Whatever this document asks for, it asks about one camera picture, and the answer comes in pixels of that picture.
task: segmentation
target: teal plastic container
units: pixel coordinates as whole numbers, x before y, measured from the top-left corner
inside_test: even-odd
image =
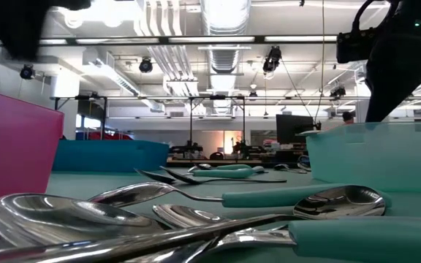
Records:
[[[421,192],[421,123],[356,123],[306,142],[315,179]]]
[[[139,140],[61,140],[53,171],[154,171],[167,165],[168,150],[169,145]]]

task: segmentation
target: teal table surface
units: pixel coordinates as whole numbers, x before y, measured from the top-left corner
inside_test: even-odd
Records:
[[[175,186],[185,192],[201,197],[220,197],[223,193],[238,191],[256,191],[269,188],[283,188],[290,186],[309,186],[323,182],[311,179],[310,175],[300,175],[292,172],[270,171],[264,175],[254,175],[257,179],[287,179],[287,183],[233,183],[218,182],[199,186],[177,183]],[[56,173],[50,177],[47,194],[54,194],[75,199],[88,199],[103,191],[134,183],[150,181],[137,174],[92,174],[92,173]],[[386,216],[414,216],[421,217],[421,194],[418,193],[388,193],[392,197],[392,207],[387,209]],[[152,212],[152,205],[175,204],[185,205],[208,211],[228,218],[247,218],[261,216],[268,213],[291,213],[291,207],[269,208],[225,208],[219,203],[197,202],[177,194],[170,193],[137,205],[125,207],[125,210],[158,219]],[[338,260],[303,258],[296,256],[291,248],[251,248],[232,249],[206,256],[200,262],[345,262]]]

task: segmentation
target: pink bin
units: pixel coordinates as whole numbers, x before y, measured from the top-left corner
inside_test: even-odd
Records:
[[[63,113],[0,95],[0,197],[45,193]]]

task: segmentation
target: teal handle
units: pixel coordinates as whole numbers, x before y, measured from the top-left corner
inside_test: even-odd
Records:
[[[240,193],[226,193],[222,195],[224,207],[284,207],[293,206],[301,199],[311,196],[320,191],[330,188],[345,186],[346,184],[322,184],[315,186],[301,186],[291,188],[277,188],[262,191],[250,191]],[[386,206],[391,206],[389,195],[380,192]]]
[[[229,165],[221,165],[216,167],[216,169],[226,169],[226,170],[235,170],[235,169],[251,169],[251,167],[247,164],[229,164]]]
[[[421,218],[291,221],[298,256],[356,262],[421,262]]]
[[[238,169],[232,170],[195,170],[194,176],[197,177],[210,177],[210,178],[232,178],[232,179],[245,179],[254,174],[253,169]]]

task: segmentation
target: computer monitor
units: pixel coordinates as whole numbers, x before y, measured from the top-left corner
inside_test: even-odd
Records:
[[[277,141],[280,144],[306,143],[304,136],[297,136],[301,132],[312,131],[313,118],[296,115],[277,115]]]

